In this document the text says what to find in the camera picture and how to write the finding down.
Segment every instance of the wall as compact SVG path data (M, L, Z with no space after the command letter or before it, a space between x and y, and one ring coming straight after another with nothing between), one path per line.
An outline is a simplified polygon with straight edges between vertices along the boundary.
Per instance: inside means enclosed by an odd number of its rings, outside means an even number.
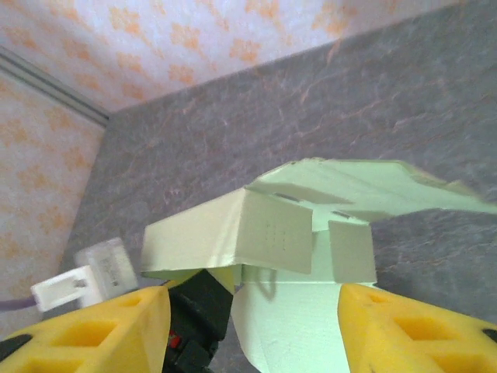
M103 130L0 74L0 300L57 273ZM0 313L0 339L37 322Z
M0 41L110 111L457 0L2 0Z

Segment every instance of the purple cable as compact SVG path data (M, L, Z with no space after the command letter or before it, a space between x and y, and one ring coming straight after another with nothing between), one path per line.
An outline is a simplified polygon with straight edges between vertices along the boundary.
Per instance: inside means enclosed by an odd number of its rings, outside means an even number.
M27 309L36 305L34 296L24 299L11 299L9 301L0 301L0 312L15 311L18 309Z

